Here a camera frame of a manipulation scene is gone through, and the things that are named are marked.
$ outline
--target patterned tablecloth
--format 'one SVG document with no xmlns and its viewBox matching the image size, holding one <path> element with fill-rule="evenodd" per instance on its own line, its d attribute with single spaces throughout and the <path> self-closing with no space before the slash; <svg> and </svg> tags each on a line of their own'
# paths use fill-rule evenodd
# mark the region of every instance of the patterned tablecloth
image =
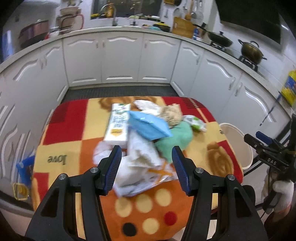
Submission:
<svg viewBox="0 0 296 241">
<path fill-rule="evenodd" d="M 32 181 L 32 200 L 36 209 L 47 190 L 60 173 L 69 176 L 83 174 L 93 167 L 93 150 L 103 140 L 112 103 L 132 103 L 145 99 L 164 106 L 180 104 L 184 115 L 195 115 L 207 123 L 207 132 L 194 132 L 184 155 L 197 167 L 211 172 L 206 159 L 206 146 L 212 141 L 229 154 L 234 175 L 242 182 L 243 173 L 226 136 L 211 113 L 191 98 L 128 96 L 84 99 L 59 105 L 46 126 L 38 146 Z M 134 104 L 132 110 L 138 110 Z M 78 235 L 85 238 L 81 214 L 80 194 L 76 194 Z M 217 207 L 213 194 L 212 209 Z M 106 224 L 112 240 L 155 241 L 171 238 L 187 222 L 192 197 L 181 190 L 178 180 L 162 183 L 131 198 L 117 198 L 111 190 L 101 197 Z"/>
</svg>

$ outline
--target metal bolt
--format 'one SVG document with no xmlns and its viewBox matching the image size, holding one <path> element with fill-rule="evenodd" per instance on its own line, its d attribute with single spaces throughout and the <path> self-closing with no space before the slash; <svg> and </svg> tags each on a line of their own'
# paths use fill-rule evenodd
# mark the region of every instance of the metal bolt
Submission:
<svg viewBox="0 0 296 241">
<path fill-rule="evenodd" d="M 60 180 L 64 180 L 66 178 L 66 174 L 62 173 L 59 175 Z"/>
<path fill-rule="evenodd" d="M 197 167 L 196 169 L 195 169 L 195 171 L 197 172 L 197 173 L 203 173 L 203 169 L 202 168 L 200 168 L 200 167 Z"/>
<path fill-rule="evenodd" d="M 232 175 L 232 174 L 228 174 L 227 177 L 228 177 L 228 179 L 231 180 L 231 181 L 233 181 L 233 180 L 235 179 L 235 176 Z"/>
<path fill-rule="evenodd" d="M 91 168 L 91 173 L 96 173 L 99 169 L 97 167 L 92 167 Z"/>
</svg>

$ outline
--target stove burner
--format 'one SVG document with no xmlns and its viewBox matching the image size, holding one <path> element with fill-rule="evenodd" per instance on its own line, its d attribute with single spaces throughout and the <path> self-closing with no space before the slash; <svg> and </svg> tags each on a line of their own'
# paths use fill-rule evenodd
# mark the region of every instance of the stove burner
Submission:
<svg viewBox="0 0 296 241">
<path fill-rule="evenodd" d="M 258 70 L 258 65 L 256 65 L 254 62 L 250 61 L 249 59 L 247 59 L 245 56 L 241 55 L 239 57 L 239 61 L 241 61 L 242 63 L 244 63 L 246 66 L 248 66 L 249 68 L 251 68 L 252 70 L 256 71 Z"/>
<path fill-rule="evenodd" d="M 221 45 L 219 45 L 217 43 L 214 43 L 213 41 L 211 42 L 210 46 L 212 46 L 212 47 L 214 47 L 214 48 L 216 48 L 218 50 L 221 50 L 223 52 L 226 52 L 226 48 L 225 47 L 223 47 L 223 46 L 221 46 Z"/>
</svg>

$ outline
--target dark floor mat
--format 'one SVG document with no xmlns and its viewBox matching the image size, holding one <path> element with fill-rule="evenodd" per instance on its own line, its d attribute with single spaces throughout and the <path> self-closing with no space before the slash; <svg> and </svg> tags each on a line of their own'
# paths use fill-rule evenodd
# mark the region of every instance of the dark floor mat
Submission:
<svg viewBox="0 0 296 241">
<path fill-rule="evenodd" d="M 115 86 L 68 90 L 62 103 L 70 100 L 118 96 L 178 96 L 171 86 Z"/>
</svg>

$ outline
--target black dot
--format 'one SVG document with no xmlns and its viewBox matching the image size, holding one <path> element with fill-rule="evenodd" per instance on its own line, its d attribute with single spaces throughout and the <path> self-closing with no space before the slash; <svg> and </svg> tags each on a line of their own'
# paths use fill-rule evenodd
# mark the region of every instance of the black dot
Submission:
<svg viewBox="0 0 296 241">
<path fill-rule="evenodd" d="M 125 236 L 133 237 L 137 234 L 137 229 L 135 225 L 133 225 L 132 223 L 125 223 L 122 226 L 122 232 L 124 233 Z"/>
</svg>

